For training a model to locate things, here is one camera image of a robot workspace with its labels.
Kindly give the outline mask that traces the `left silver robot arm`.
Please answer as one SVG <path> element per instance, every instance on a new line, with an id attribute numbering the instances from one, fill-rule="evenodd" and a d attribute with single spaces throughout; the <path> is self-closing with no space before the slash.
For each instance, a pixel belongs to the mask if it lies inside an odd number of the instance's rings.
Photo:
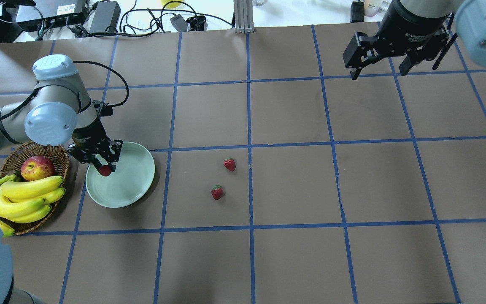
<path id="1" fill-rule="evenodd" d="M 79 163 L 91 164 L 102 176 L 116 170 L 123 141 L 106 134 L 101 117 L 113 106 L 94 101 L 76 61 L 65 54 L 43 57 L 32 67 L 37 81 L 23 102 L 0 106 L 0 150 L 33 141 L 41 146 L 69 144 Z"/>

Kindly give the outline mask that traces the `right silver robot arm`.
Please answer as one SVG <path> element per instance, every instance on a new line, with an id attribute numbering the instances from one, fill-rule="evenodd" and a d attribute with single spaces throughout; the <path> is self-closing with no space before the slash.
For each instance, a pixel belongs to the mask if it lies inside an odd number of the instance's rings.
<path id="1" fill-rule="evenodd" d="M 436 70 L 458 39 L 469 58 L 486 68 L 486 0 L 393 0 L 374 35 L 353 35 L 343 62 L 353 80 L 389 57 L 403 57 L 403 76 L 424 60 Z"/>

